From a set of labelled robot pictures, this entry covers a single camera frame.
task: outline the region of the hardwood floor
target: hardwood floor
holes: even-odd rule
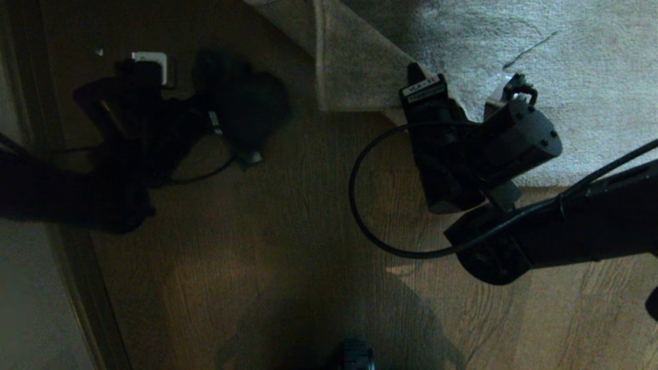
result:
[[[369,244],[349,214],[347,179],[358,152],[392,124],[318,112],[312,58],[241,1],[43,0],[42,9],[71,147],[99,140],[72,91],[111,75],[131,51],[175,57],[179,97],[191,91],[193,54],[209,45],[290,90],[294,118],[267,143],[262,165],[154,191],[157,216],[139,230],[93,235],[134,369],[314,369],[356,334],[382,369],[658,368],[658,325],[644,311],[658,284],[655,258],[488,286],[453,256],[408,261]],[[225,155],[208,138],[181,173]],[[456,217],[427,213],[403,135],[372,152],[358,187],[375,233],[417,250],[445,246],[442,230]],[[556,192],[527,190],[526,201]]]

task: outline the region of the black cable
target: black cable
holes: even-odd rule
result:
[[[652,142],[643,145],[642,147],[630,152],[629,154],[624,155],[623,157],[617,159],[616,161],[613,161],[612,163],[601,167],[599,170],[594,171],[592,174],[585,176],[582,180],[578,181],[574,186],[571,186],[569,189],[564,191],[562,194],[558,195],[555,198],[549,198],[545,199],[543,201],[540,201],[538,203],[535,203],[533,205],[530,205],[528,207],[525,207],[524,209],[521,209],[516,215],[510,217],[506,221],[496,225],[495,227],[489,229],[485,233],[469,240],[468,242],[465,242],[463,244],[459,244],[457,246],[450,246],[448,248],[444,248],[442,250],[434,250],[434,251],[406,251],[406,250],[401,250],[398,248],[395,248],[393,246],[390,246],[389,244],[381,241],[381,239],[377,238],[366,226],[366,224],[363,222],[359,210],[357,208],[357,202],[354,196],[354,191],[355,191],[355,183],[357,179],[357,173],[359,172],[359,168],[361,167],[361,162],[363,162],[363,159],[370,153],[370,151],[377,146],[382,140],[388,138],[389,136],[393,136],[394,134],[397,134],[398,132],[407,130],[412,127],[423,127],[423,126],[459,126],[461,123],[456,123],[456,122],[416,122],[416,123],[411,123],[411,124],[405,124],[403,126],[398,126],[395,127],[391,130],[386,131],[385,133],[379,135],[377,138],[375,138],[373,141],[371,141],[366,148],[359,154],[357,160],[354,162],[354,166],[352,168],[352,173],[349,176],[349,187],[348,187],[348,196],[349,196],[349,206],[352,212],[352,216],[354,216],[355,221],[357,222],[357,225],[361,229],[361,232],[368,238],[374,245],[378,246],[382,250],[394,254],[398,257],[403,257],[403,258],[411,258],[411,259],[431,259],[431,258],[439,258],[439,257],[445,257],[447,255],[451,255],[453,253],[458,253],[460,251],[465,251],[469,248],[472,248],[485,240],[495,236],[496,234],[500,233],[501,231],[505,230],[506,228],[510,227],[511,225],[519,222],[521,219],[524,219],[534,213],[537,213],[538,211],[544,209],[545,207],[552,205],[554,203],[557,203],[561,198],[568,197],[572,195],[573,193],[583,189],[586,185],[592,183],[594,180],[597,178],[603,176],[604,174],[614,170],[615,168],[641,156],[642,154],[647,153],[648,151],[655,149],[658,147],[658,140],[653,140]]]
[[[603,176],[604,174],[607,174],[608,172],[616,169],[617,167],[620,167],[622,165],[625,165],[626,163],[632,161],[633,159],[647,153],[648,151],[651,151],[655,148],[658,147],[658,139],[653,140],[649,143],[644,144],[643,146],[639,147],[638,149],[635,149],[634,151],[631,151],[630,153],[623,155],[619,159],[612,161],[608,163],[607,165],[601,167],[600,169],[592,172],[591,174],[585,176],[582,178],[582,180],[578,181],[576,184],[573,184],[569,189],[565,190],[564,196],[569,197],[573,195],[574,193],[578,192],[579,190],[583,190],[585,186],[591,184],[594,180],[598,179],[599,177]]]
[[[224,164],[219,166],[216,170],[212,172],[208,172],[207,174],[202,174],[201,176],[195,176],[191,178],[181,178],[181,179],[171,178],[168,181],[168,185],[184,185],[184,184],[191,184],[193,182],[205,180],[227,169],[235,160],[236,160],[236,156],[233,155],[226,162],[224,162]]]

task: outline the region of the wall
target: wall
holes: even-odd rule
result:
[[[0,132],[20,142],[16,121],[0,58]],[[0,328],[0,369],[93,369],[45,225],[0,219]]]

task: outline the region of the label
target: label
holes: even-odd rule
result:
[[[208,116],[210,117],[210,123],[213,126],[215,134],[221,135],[222,129],[219,128],[219,119],[217,118],[217,113],[215,113],[215,111],[208,111]]]
[[[422,90],[428,86],[434,85],[439,83],[441,80],[439,80],[439,76],[437,74],[430,76],[427,80],[420,81],[418,84],[411,85],[408,88],[405,88],[402,90],[402,96],[407,97],[411,95],[412,93],[415,93],[419,90]]]
[[[441,86],[441,85],[432,86],[431,88],[428,88],[426,90],[421,90],[421,91],[413,94],[412,96],[408,97],[407,102],[413,103],[414,101],[423,100],[426,97],[432,96],[432,95],[440,93],[442,91],[443,91],[443,86]]]

